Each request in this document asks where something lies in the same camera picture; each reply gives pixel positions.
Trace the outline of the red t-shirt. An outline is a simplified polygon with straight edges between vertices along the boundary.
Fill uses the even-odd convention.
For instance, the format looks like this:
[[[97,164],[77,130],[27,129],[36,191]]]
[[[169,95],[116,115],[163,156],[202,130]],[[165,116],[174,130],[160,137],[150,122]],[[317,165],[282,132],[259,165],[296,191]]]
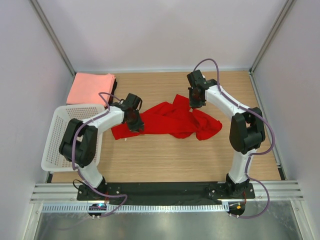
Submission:
[[[115,140],[135,137],[138,135],[169,134],[178,139],[185,139],[195,134],[199,141],[207,140],[216,135],[223,124],[210,115],[191,109],[189,99],[177,94],[172,103],[159,103],[140,114],[144,130],[131,132],[126,124],[111,129]]]

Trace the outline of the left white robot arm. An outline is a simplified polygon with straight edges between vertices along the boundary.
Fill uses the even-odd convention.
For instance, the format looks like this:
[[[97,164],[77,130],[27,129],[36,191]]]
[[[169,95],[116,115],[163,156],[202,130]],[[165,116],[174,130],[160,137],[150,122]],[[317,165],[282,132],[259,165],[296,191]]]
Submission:
[[[133,133],[142,132],[144,130],[140,116],[142,103],[140,97],[129,93],[125,99],[107,104],[105,110],[93,117],[84,120],[73,118],[68,122],[59,153],[71,162],[72,169],[89,187],[88,194],[95,200],[109,197],[106,180],[94,163],[98,137],[120,124],[126,124]]]

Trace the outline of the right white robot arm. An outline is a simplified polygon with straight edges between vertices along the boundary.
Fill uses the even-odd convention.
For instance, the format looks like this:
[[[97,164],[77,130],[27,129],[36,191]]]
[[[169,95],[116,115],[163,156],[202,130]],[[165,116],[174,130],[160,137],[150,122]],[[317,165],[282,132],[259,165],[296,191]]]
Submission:
[[[187,79],[191,108],[197,109],[211,103],[230,119],[229,142],[234,155],[226,175],[225,192],[231,198],[238,198],[249,186],[248,173],[253,154],[266,139],[264,122],[257,117],[262,116],[262,112],[258,107],[242,106],[216,80],[207,80],[200,70],[189,73]]]

